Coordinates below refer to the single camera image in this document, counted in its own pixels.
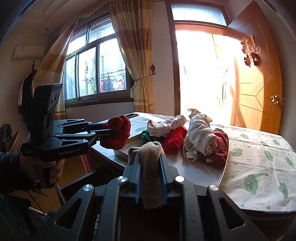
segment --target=green cloth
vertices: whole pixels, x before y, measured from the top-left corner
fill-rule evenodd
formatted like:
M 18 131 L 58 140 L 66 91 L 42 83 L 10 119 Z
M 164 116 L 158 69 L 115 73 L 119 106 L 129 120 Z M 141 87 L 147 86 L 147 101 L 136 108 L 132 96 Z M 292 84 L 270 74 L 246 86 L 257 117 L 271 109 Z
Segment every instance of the green cloth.
M 159 138 L 158 137 L 151 137 L 149 135 L 149 131 L 144 130 L 144 131 L 142 131 L 142 134 L 141 134 L 141 140 L 144 144 L 146 144 L 148 142 L 158 141 Z

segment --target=metal screw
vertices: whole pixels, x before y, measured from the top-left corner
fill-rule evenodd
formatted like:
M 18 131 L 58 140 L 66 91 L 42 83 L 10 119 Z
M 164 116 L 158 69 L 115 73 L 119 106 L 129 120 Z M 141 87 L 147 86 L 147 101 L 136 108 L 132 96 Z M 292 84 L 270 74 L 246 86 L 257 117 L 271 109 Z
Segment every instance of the metal screw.
M 90 185 L 90 184 L 86 184 L 83 186 L 83 190 L 86 192 L 90 191 L 91 189 L 92 189 L 92 185 Z
M 120 176 L 117 178 L 118 181 L 120 181 L 121 183 L 124 183 L 127 180 L 127 177 L 125 176 Z
M 216 184 L 211 184 L 211 185 L 210 185 L 210 189 L 211 189 L 212 191 L 217 191 L 217 190 L 219 189 L 219 187 L 218 187 Z
M 185 180 L 185 178 L 183 176 L 176 176 L 175 180 L 179 183 L 183 182 Z

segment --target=wooden floor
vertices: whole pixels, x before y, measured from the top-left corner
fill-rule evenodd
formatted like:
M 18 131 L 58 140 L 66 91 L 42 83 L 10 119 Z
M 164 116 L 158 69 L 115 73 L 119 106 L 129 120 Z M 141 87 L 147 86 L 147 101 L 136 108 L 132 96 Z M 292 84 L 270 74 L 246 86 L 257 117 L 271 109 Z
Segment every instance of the wooden floor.
M 63 167 L 63 174 L 61 176 L 61 179 L 57 182 L 57 184 L 60 187 L 62 187 L 64 185 L 76 180 L 77 178 L 82 177 L 85 174 L 86 174 L 86 172 L 85 172 L 85 169 L 82 164 L 82 160 L 81 160 L 80 156 L 68 158 L 65 161 L 65 164 Z M 45 213 L 47 213 L 50 210 L 57 211 L 61 207 L 61 205 L 59 203 L 55 189 L 54 188 L 43 189 L 42 191 L 48 197 L 39 195 L 39 194 L 34 193 L 32 191 L 30 193 L 34 197 L 34 199 L 38 202 L 38 204 L 40 205 L 40 207 L 43 209 L 43 211 Z M 30 200 L 33 208 L 39 209 L 38 206 L 36 205 L 36 203 L 32 200 L 32 198 L 29 196 L 29 194 L 27 192 L 16 191 L 14 193 L 11 193 L 10 195 L 26 198 L 26 199 Z

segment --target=decorative door ornament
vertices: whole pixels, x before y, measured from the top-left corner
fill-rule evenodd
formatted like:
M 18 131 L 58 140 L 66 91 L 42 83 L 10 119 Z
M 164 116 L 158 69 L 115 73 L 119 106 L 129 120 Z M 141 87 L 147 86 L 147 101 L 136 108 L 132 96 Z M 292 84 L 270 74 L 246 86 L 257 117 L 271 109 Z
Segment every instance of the decorative door ornament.
M 241 44 L 243 45 L 242 51 L 247 56 L 244 58 L 244 62 L 247 66 L 251 67 L 251 65 L 255 65 L 256 55 L 261 53 L 261 48 L 256 48 L 256 44 L 253 40 L 253 36 L 248 34 L 248 38 L 243 37 Z

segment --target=door knob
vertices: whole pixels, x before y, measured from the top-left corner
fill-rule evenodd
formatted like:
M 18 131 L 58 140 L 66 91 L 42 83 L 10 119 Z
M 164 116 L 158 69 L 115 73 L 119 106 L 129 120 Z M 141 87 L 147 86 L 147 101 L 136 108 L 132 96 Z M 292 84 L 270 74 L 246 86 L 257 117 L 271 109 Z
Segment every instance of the door knob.
M 274 104 L 278 104 L 279 103 L 279 97 L 277 95 L 275 95 L 275 96 L 272 95 L 270 97 L 270 99 L 271 99 L 271 102 L 273 102 Z

